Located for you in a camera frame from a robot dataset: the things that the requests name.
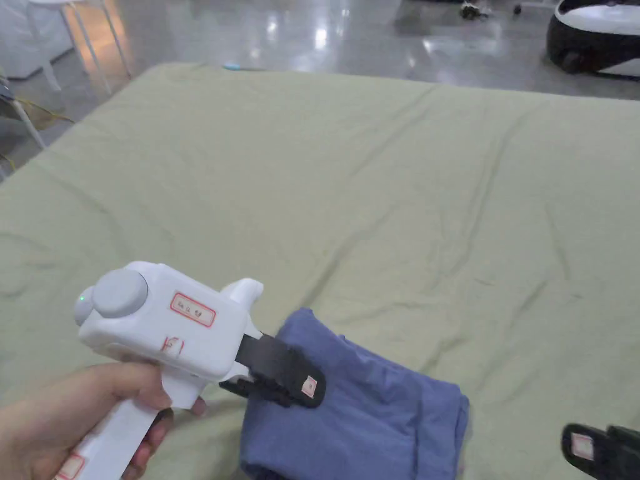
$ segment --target mattress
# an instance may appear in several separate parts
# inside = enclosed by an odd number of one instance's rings
[[[0,188],[0,393],[103,359],[76,296],[132,260],[265,284],[458,383],[463,478],[578,479],[567,422],[640,428],[640,104],[163,65]],[[240,479],[245,401],[205,391],[149,479]]]

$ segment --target white cabinet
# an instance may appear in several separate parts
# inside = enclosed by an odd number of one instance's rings
[[[26,0],[0,0],[0,65],[8,77],[25,78],[40,68],[40,51],[29,31],[26,4]],[[72,48],[58,10],[36,7],[34,13],[50,60]]]

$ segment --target finger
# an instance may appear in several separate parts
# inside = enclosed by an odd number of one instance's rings
[[[104,381],[109,393],[118,400],[135,398],[157,410],[171,406],[171,398],[162,386],[161,371],[154,365],[127,362],[98,365],[94,368],[104,369]]]
[[[152,453],[157,450],[173,426],[173,412],[171,410],[165,410],[165,412],[162,415],[158,415],[160,419],[147,433],[147,442],[151,445]]]
[[[146,467],[149,459],[151,458],[151,450],[151,445],[147,442],[142,442],[133,454],[133,458],[131,458],[131,465],[139,468]]]
[[[191,407],[191,413],[198,417],[202,417],[205,413],[207,413],[207,403],[202,397],[198,397],[196,399],[196,403],[194,403]]]
[[[122,474],[122,480],[138,480],[145,474],[146,467],[136,467],[135,465],[129,465]]]

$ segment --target device handle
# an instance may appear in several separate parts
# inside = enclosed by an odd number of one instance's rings
[[[176,408],[191,408],[205,387],[172,367],[165,367],[162,382]],[[157,414],[132,399],[120,402],[76,446],[55,480],[120,479]]]

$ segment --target yellow cable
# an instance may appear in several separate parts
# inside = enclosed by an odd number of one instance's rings
[[[3,158],[5,160],[7,160],[9,162],[9,165],[11,165],[11,169],[15,172],[16,171],[16,167],[15,167],[15,163],[13,163],[13,160],[11,160],[9,157],[7,157],[6,155],[2,155],[0,154],[0,158]]]
[[[20,103],[24,103],[24,104],[30,105],[30,106],[32,106],[32,107],[36,107],[36,108],[38,108],[38,109],[40,109],[40,110],[42,110],[42,111],[44,111],[44,112],[48,113],[48,114],[49,114],[49,115],[51,115],[53,118],[59,118],[60,120],[64,120],[64,121],[66,121],[66,122],[71,122],[72,124],[74,124],[74,123],[75,123],[75,122],[74,122],[73,120],[71,120],[69,117],[64,116],[64,115],[59,115],[59,114],[57,114],[57,113],[54,113],[54,112],[52,112],[51,110],[48,110],[48,109],[46,109],[46,108],[44,108],[44,107],[42,107],[42,106],[38,105],[37,103],[33,103],[33,102],[32,102],[32,101],[30,101],[30,100],[22,99],[22,98],[20,98],[20,97],[16,97],[15,99],[16,99],[16,100],[18,100]]]

